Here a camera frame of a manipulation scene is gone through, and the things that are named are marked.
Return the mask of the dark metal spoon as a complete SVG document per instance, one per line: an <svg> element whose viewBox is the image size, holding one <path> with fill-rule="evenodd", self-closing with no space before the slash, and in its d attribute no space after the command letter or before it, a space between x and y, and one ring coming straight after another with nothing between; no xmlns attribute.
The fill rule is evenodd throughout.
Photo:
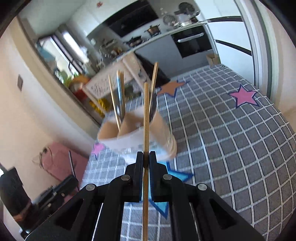
<svg viewBox="0 0 296 241"><path fill-rule="evenodd" d="M156 106L157 106L157 94L154 92L152 94L151 106L149 110L149 122L151 122L154 117L154 114L156 112Z"/></svg>

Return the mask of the blue striped chopstick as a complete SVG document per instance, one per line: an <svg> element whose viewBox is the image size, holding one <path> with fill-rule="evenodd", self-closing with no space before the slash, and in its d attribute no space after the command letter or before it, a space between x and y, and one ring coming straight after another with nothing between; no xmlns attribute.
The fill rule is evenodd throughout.
<svg viewBox="0 0 296 241"><path fill-rule="evenodd" d="M117 91L118 91L118 101L119 101L119 117L120 120L123 119L123 115L122 115L122 104L123 104L123 100L122 100L122 86L121 86L121 72L120 70L118 70L116 72L116 81L117 81Z"/></svg>

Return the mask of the long wooden chopstick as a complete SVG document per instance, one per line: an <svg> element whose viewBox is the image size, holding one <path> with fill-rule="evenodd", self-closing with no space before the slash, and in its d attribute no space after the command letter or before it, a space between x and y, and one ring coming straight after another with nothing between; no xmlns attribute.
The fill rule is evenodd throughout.
<svg viewBox="0 0 296 241"><path fill-rule="evenodd" d="M108 81L109 81L111 100L112 100L112 105L113 105L113 110L114 110L114 116L115 116L117 128L118 128L118 130L120 130L121 122L120 122L119 116L118 116L117 111L116 111L117 105L115 103L115 97L114 97L114 93L113 93L113 88L112 88L111 76L110 75L108 76Z"/></svg>

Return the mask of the pink stacked plastic stools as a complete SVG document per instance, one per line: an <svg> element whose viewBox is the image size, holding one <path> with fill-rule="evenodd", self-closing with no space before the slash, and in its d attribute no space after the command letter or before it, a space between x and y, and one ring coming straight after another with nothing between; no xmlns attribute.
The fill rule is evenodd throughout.
<svg viewBox="0 0 296 241"><path fill-rule="evenodd" d="M71 166L69 152L71 152L73 166ZM79 184L82 182L88 162L86 157L57 142L45 146L39 155L39 160L41 167L59 181L72 175L73 167Z"/></svg>

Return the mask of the grey checked tablecloth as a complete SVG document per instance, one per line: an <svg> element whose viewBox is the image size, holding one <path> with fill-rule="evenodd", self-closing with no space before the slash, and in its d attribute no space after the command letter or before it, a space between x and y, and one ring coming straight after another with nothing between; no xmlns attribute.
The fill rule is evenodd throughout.
<svg viewBox="0 0 296 241"><path fill-rule="evenodd" d="M225 65L177 78L157 108L177 141L165 165L188 184L205 183L266 240L295 211L295 132L274 104Z"/></svg>

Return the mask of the white plastic utensil holder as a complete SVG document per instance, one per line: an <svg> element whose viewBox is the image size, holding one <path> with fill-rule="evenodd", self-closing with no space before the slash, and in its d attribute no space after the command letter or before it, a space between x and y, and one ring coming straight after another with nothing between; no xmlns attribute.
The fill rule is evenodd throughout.
<svg viewBox="0 0 296 241"><path fill-rule="evenodd" d="M144 150L144 108L126 113L120 128L115 118L109 118L102 124L97 138L127 164L135 163L137 152ZM149 150L156 153L158 161L169 161L177 155L176 139L157 110L149 122Z"/></svg>

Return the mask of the white perforated storage cart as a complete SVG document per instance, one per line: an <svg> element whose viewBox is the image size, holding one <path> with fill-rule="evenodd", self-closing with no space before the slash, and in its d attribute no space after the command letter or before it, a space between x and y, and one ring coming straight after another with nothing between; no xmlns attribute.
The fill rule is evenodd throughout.
<svg viewBox="0 0 296 241"><path fill-rule="evenodd" d="M123 72L124 84L135 80L141 91L144 91L145 82L151 85L151 79L148 77L148 74L134 52L129 52L123 57L120 57L119 60L116 60L98 72L82 87L83 92L104 114L107 111L98 103L98 100L111 93L110 84L113 90L117 89L118 71Z"/></svg>

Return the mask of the cardboard box on floor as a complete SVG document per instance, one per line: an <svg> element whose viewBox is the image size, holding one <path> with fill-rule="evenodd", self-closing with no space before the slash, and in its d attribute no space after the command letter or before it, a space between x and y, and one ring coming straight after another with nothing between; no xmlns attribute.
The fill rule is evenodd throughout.
<svg viewBox="0 0 296 241"><path fill-rule="evenodd" d="M221 63L219 56L215 53L207 54L206 58L210 66L218 65Z"/></svg>

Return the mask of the black built-in oven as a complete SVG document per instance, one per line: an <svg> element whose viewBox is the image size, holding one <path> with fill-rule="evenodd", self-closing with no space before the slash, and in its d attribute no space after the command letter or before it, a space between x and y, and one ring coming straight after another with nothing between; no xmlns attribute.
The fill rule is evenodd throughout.
<svg viewBox="0 0 296 241"><path fill-rule="evenodd" d="M203 26L186 29L171 35L182 58L212 49Z"/></svg>

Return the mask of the black wok on stove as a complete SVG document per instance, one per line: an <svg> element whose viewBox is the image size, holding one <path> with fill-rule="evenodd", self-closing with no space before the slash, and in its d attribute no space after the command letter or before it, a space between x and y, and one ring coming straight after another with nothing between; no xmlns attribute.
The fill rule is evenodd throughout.
<svg viewBox="0 0 296 241"><path fill-rule="evenodd" d="M128 45L128 47L130 48L134 48L142 43L143 43L143 39L141 36L132 37L130 40L123 42L123 44Z"/></svg>

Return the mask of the white refrigerator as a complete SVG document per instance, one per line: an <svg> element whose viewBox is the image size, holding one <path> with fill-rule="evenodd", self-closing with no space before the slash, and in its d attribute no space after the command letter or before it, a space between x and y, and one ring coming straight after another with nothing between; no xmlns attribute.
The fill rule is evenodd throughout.
<svg viewBox="0 0 296 241"><path fill-rule="evenodd" d="M221 64L254 84L251 44L241 13L234 1L195 1L199 20L207 22Z"/></svg>

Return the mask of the cooking pot on stove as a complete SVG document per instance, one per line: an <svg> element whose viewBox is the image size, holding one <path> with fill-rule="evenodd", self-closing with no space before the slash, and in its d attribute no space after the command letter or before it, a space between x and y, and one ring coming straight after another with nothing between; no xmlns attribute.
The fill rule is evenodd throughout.
<svg viewBox="0 0 296 241"><path fill-rule="evenodd" d="M147 30L145 30L145 32L148 32L148 34L151 37L155 37L155 36L161 34L161 30L159 28L159 25L150 26Z"/></svg>

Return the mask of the white upper cabinets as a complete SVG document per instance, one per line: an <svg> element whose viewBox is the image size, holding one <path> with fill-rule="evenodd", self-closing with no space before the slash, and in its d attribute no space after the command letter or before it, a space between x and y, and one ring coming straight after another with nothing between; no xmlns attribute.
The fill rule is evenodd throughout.
<svg viewBox="0 0 296 241"><path fill-rule="evenodd" d="M114 13L134 2L132 0L86 1L77 9L66 25L83 37L87 37Z"/></svg>

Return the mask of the black range hood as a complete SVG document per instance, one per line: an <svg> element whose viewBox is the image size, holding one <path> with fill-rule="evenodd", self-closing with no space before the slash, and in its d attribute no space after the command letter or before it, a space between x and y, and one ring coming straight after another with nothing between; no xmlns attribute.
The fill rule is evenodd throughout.
<svg viewBox="0 0 296 241"><path fill-rule="evenodd" d="M120 37L158 19L148 1L135 1L110 16L105 24Z"/></svg>

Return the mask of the grey wall switch plate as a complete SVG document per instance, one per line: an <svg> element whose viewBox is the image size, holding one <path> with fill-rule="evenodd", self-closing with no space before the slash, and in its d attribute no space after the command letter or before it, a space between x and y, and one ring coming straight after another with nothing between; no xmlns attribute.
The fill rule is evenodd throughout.
<svg viewBox="0 0 296 241"><path fill-rule="evenodd" d="M17 87L20 91L22 91L23 88L23 79L20 75L18 75L18 79L17 79Z"/></svg>

